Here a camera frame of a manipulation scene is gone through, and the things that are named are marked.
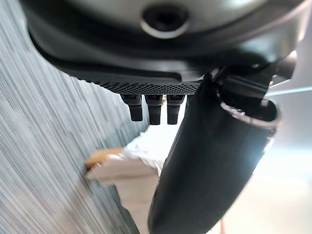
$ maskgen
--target gray carpet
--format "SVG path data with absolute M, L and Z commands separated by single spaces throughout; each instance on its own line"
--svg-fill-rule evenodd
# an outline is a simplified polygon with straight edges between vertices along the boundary
M 99 148 L 148 126 L 119 95 L 56 70 L 33 48 L 17 0 L 0 1 L 0 233 L 135 234 L 113 187 L 83 178 Z

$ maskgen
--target gray fabric surface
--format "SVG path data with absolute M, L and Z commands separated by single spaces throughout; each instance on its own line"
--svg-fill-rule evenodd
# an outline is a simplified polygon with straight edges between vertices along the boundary
M 0 1 L 0 233 L 135 234 L 116 190 L 83 163 L 145 131 L 117 94 L 56 70 L 33 48 L 17 0 Z

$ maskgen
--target black plastic housing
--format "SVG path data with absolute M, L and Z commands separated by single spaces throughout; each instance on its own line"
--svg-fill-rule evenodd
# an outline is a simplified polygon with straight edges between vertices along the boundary
M 225 26 L 162 40 L 97 21 L 64 0 L 20 2 L 36 48 L 57 68 L 116 93 L 149 95 L 191 95 L 211 67 L 286 57 L 304 35 L 311 3 L 271 0 Z

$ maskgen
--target textured black panel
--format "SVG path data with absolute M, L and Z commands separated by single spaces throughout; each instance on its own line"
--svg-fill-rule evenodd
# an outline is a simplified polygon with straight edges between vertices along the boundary
M 196 92 L 200 82 L 186 82 L 179 85 L 154 85 L 139 83 L 101 83 L 100 86 L 119 94 L 141 95 L 191 95 Z

